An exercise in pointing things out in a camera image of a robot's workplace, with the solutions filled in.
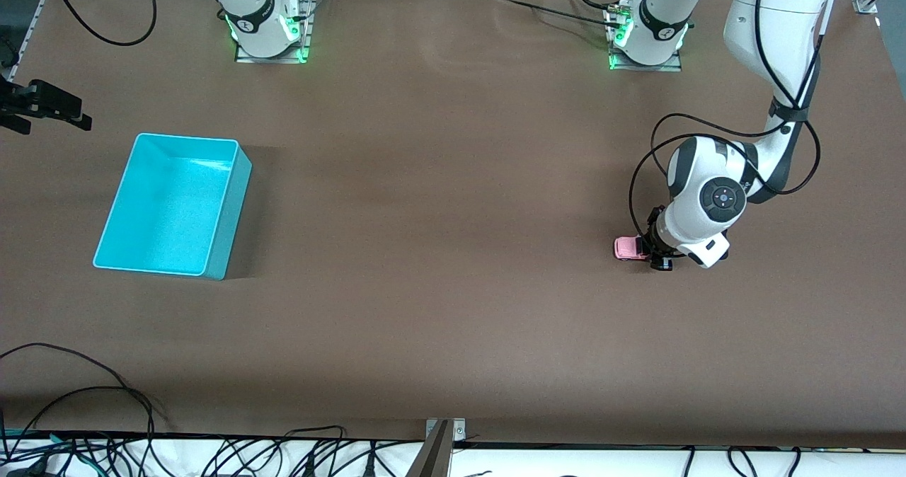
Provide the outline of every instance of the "turquoise plastic bin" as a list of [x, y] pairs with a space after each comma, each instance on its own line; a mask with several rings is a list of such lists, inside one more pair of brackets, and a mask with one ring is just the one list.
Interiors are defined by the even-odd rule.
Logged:
[[139, 134], [95, 267], [222, 280], [251, 173], [233, 139]]

